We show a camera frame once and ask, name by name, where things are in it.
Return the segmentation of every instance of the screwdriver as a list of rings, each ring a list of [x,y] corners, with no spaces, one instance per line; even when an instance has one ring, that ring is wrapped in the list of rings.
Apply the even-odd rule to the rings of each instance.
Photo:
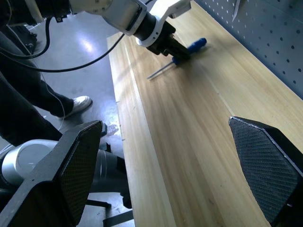
[[[207,43],[205,38],[201,38],[198,41],[195,41],[193,44],[191,44],[188,47],[188,51],[190,54],[196,53],[198,52],[203,46],[205,46]],[[167,65],[165,65],[164,67],[162,67],[161,69],[159,69],[158,71],[154,72],[153,74],[151,74],[150,76],[147,77],[147,79],[151,79],[154,76],[156,76],[159,72],[163,71],[164,69],[166,69],[168,66],[170,66],[171,64],[175,64],[175,65],[179,65],[180,61],[178,59],[176,59],[175,57],[172,58],[172,61],[170,63],[168,63]]]

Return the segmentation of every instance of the black cable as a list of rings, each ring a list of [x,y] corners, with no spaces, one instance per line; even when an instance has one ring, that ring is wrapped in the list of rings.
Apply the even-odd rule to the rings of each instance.
[[[11,58],[17,58],[17,59],[33,59],[33,58],[37,58],[37,57],[41,56],[48,50],[50,43],[51,43],[50,33],[49,33],[49,25],[51,23],[51,19],[52,18],[46,19],[46,23],[45,23],[46,45],[40,53],[29,55],[29,56],[16,55],[16,54],[8,52],[7,50],[5,50],[1,47],[0,47],[0,53],[5,53],[6,56],[11,57]]]
[[[96,62],[98,62],[99,60],[103,59],[104,57],[106,57],[117,45],[118,43],[121,41],[121,39],[124,37],[124,34],[122,34],[118,40],[115,42],[115,44],[108,50],[106,51],[102,56],[98,57],[97,59],[89,62],[89,63],[86,63],[84,65],[81,65],[81,66],[78,66],[78,67],[74,67],[74,68],[69,68],[69,69],[63,69],[63,70],[45,70],[45,69],[39,69],[39,68],[35,68],[35,67],[31,67],[31,66],[28,66],[28,65],[25,65],[25,64],[22,64],[12,58],[10,58],[9,56],[5,55],[4,53],[0,52],[0,55],[2,55],[3,57],[7,58],[9,61],[17,64],[17,65],[20,65],[24,68],[27,68],[27,69],[30,69],[30,70],[33,70],[33,71],[38,71],[38,72],[49,72],[49,73],[57,73],[57,72],[70,72],[70,71],[75,71],[75,70],[79,70],[79,69],[83,69],[87,66],[90,66]]]

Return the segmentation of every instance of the screwdriver shaft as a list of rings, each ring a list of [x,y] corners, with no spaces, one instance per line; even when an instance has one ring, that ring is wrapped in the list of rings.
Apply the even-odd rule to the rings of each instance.
[[[164,69],[166,69],[168,66],[170,66],[171,64],[173,64],[174,62],[171,61],[170,63],[168,63],[166,66],[162,67],[161,69],[159,69],[158,71],[155,71],[153,74],[151,74],[147,79],[151,79],[154,76],[156,76],[159,72],[163,71]]]

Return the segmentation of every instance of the blue screwdriver handle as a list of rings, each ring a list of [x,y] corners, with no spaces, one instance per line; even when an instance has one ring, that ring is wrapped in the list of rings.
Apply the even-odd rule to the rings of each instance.
[[[207,40],[205,38],[201,38],[198,41],[195,41],[193,44],[191,44],[188,47],[188,51],[190,54],[198,52],[202,47],[204,47],[207,43]],[[175,57],[172,58],[172,61],[175,63],[175,65],[179,65],[180,61],[176,59]]]

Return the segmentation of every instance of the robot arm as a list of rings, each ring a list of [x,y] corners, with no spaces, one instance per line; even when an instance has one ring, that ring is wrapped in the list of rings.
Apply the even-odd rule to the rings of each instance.
[[[137,43],[154,54],[173,55],[187,60],[187,48],[172,36],[175,28],[167,17],[176,18],[191,9],[191,0],[157,0],[150,12],[140,0],[7,0],[12,9],[10,24],[37,24],[54,17],[62,22],[68,14],[86,11],[102,16],[124,34],[137,38]]]

